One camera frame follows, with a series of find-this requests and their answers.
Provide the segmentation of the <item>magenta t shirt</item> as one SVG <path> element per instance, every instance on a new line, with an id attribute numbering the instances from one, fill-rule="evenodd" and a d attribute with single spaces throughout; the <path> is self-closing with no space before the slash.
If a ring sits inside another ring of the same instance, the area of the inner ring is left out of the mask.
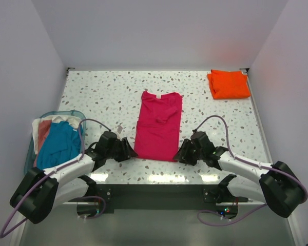
<path id="1" fill-rule="evenodd" d="M 182 96 L 144 91 L 136 127 L 134 150 L 140 158 L 174 161 L 178 151 Z"/>

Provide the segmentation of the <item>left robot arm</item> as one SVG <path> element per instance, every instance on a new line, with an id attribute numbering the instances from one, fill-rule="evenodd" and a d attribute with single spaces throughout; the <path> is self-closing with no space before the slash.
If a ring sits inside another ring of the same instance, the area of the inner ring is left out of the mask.
<path id="1" fill-rule="evenodd" d="M 105 193 L 89 174 L 107 160 L 122 162 L 138 155 L 126 137 L 105 131 L 77 157 L 53 168 L 30 169 L 10 199 L 10 205 L 34 224 L 43 221 L 55 207 L 75 199 L 95 200 L 105 208 Z"/>

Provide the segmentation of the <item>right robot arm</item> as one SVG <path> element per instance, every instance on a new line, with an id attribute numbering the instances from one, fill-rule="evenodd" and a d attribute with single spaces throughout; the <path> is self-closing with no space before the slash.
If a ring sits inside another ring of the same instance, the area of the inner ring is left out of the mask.
<path id="1" fill-rule="evenodd" d="M 241 158 L 226 147 L 214 146 L 202 131 L 185 139 L 173 159 L 192 166 L 203 161 L 210 168 L 229 173 L 212 194 L 215 203 L 231 201 L 234 197 L 253 199 L 287 218 L 307 200 L 305 188 L 287 164 Z"/>

